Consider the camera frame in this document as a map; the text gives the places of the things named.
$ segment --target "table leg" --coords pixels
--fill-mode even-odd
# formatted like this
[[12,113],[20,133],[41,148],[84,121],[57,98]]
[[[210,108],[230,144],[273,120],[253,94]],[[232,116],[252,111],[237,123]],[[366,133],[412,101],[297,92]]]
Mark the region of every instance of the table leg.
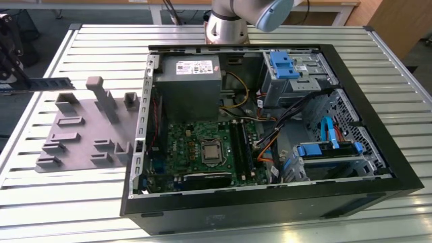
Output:
[[153,24],[162,24],[162,16],[160,15],[160,11],[162,10],[161,5],[149,4],[150,18],[153,20]]
[[344,26],[349,18],[353,6],[342,6],[341,11],[337,13],[332,26]]
[[52,11],[53,15],[56,16],[56,19],[61,19],[62,18],[62,15],[61,15],[62,10],[52,9],[50,11]]

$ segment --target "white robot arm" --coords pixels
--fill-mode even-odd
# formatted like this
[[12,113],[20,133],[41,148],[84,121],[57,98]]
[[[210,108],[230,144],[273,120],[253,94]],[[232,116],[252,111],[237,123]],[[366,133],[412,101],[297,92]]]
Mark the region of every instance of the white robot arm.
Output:
[[213,0],[205,36],[213,44],[246,41],[246,23],[264,32],[273,31],[302,0]]

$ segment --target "slotted metal table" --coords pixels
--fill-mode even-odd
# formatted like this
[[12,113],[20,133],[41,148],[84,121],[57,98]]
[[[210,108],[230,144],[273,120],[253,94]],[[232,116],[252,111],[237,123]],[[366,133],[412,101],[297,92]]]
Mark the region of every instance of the slotted metal table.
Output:
[[[57,108],[34,93],[0,156],[0,242],[429,242],[432,240],[432,98],[374,32],[362,27],[249,28],[252,43],[333,44],[425,189],[348,218],[148,237],[118,217],[125,168],[33,171]],[[140,92],[148,45],[202,44],[201,26],[82,25],[69,30],[45,77],[66,76],[78,99],[88,76],[114,97]]]

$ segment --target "open computer tower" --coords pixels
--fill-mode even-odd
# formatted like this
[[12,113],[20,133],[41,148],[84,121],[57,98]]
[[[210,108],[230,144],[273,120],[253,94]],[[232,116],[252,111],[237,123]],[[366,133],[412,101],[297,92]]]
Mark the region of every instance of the open computer tower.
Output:
[[330,45],[149,47],[121,216],[150,235],[345,217],[422,184]]

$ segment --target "motherboard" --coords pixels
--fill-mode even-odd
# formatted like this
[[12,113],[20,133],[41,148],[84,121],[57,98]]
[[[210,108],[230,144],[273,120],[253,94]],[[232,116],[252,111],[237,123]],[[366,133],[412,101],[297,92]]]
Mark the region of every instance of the motherboard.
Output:
[[266,184],[252,159],[257,139],[250,121],[170,123],[166,159],[152,162],[157,192]]

